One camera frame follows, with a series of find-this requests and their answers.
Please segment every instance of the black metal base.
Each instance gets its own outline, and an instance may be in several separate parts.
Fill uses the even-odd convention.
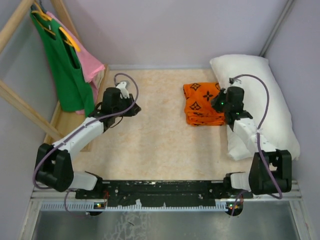
[[[76,199],[105,199],[108,207],[135,205],[140,200],[142,207],[198,207],[216,205],[215,199],[234,198],[241,189],[232,189],[229,178],[224,181],[138,181],[98,179],[92,191],[79,189]],[[244,193],[243,198],[253,198]]]

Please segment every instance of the wooden rack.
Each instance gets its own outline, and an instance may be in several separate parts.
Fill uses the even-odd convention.
[[[27,12],[30,10],[34,0],[21,0],[19,6],[15,9],[3,29],[0,31],[0,54],[10,41],[11,37],[15,33],[17,27],[24,19]],[[68,28],[70,32],[80,41],[76,28],[70,18],[67,8],[63,0],[51,0],[51,3],[57,13],[59,20]],[[101,98],[104,86],[104,81],[108,74],[108,66],[106,65],[104,77],[100,84],[98,93],[98,99]],[[85,119],[84,115],[77,115],[75,112],[64,112],[61,110],[60,103],[57,103],[51,122],[44,119],[36,110],[34,110],[29,104],[27,104],[22,98],[20,98],[12,89],[10,89],[0,79],[0,97],[4,98],[9,104],[18,109],[32,122],[38,125],[42,130],[46,132],[44,139],[45,143],[51,144],[78,127]],[[90,145],[87,145],[83,150],[89,151]]]

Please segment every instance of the silver metal frame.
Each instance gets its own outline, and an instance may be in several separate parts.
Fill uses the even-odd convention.
[[[20,240],[31,240],[36,222],[38,219],[38,215],[40,211],[64,211],[63,203],[64,198],[66,196],[65,192],[57,192],[55,190],[37,190],[35,189],[32,193],[29,207],[26,213],[26,217],[24,220],[24,225],[20,233]],[[92,211],[93,205],[96,202],[103,202],[103,199],[90,199],[90,200],[79,200],[75,198],[76,194],[71,192],[68,195],[68,207],[72,211]],[[224,206],[226,202],[233,202],[234,198],[224,198],[217,199],[216,205],[217,207],[208,207],[208,208],[154,208],[154,207],[107,207],[104,211],[209,211],[209,212],[221,212],[224,211]],[[310,220],[307,208],[302,199],[302,195],[299,189],[299,185],[297,181],[292,181],[292,190],[290,192],[286,192],[283,194],[283,198],[281,200],[277,200],[269,195],[258,195],[254,196],[251,199],[245,199],[246,202],[265,202],[265,201],[287,201],[290,203],[290,208],[292,211],[292,215],[294,218],[294,222],[296,225],[296,229],[298,231],[299,237],[302,240],[316,240],[317,236]]]
[[[284,24],[285,20],[287,19],[287,17],[291,13],[291,10],[293,9],[295,2],[296,2],[296,0],[288,0],[286,2],[280,17],[276,21],[276,23],[275,23],[270,35],[268,36],[268,38],[267,38],[267,40],[266,40],[266,42],[265,42],[260,54],[259,54],[260,57],[265,57],[265,55],[266,55],[267,51],[269,50],[272,42],[274,41],[274,39],[276,38],[277,34],[279,33],[281,26]]]

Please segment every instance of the orange towel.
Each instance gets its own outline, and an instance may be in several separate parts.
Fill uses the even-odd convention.
[[[192,126],[224,125],[224,114],[217,113],[211,107],[211,100],[218,95],[219,91],[217,82],[184,84],[186,122]]]

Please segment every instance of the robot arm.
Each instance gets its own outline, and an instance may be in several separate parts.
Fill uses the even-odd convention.
[[[271,172],[281,192],[289,192],[292,181],[290,153],[287,150],[278,150],[259,132],[253,117],[244,110],[245,91],[242,88],[242,82],[239,79],[230,78],[230,83],[230,87],[221,89],[211,105],[217,112],[224,113],[226,123],[253,154],[250,172],[227,174],[231,187],[244,189],[255,195],[277,193],[277,187],[268,174]],[[270,164],[276,167],[276,170],[270,171]]]
[[[125,111],[134,103],[134,98],[129,94],[127,87],[128,82],[122,81],[116,87],[107,88],[102,102],[97,104],[95,110],[78,128],[51,145],[44,143],[39,147],[36,166],[50,151],[58,148],[39,167],[35,180],[58,192],[67,189],[91,191],[95,188],[98,176],[88,172],[74,172],[72,160],[88,143],[109,129],[117,117],[132,117],[141,111],[136,103]]]

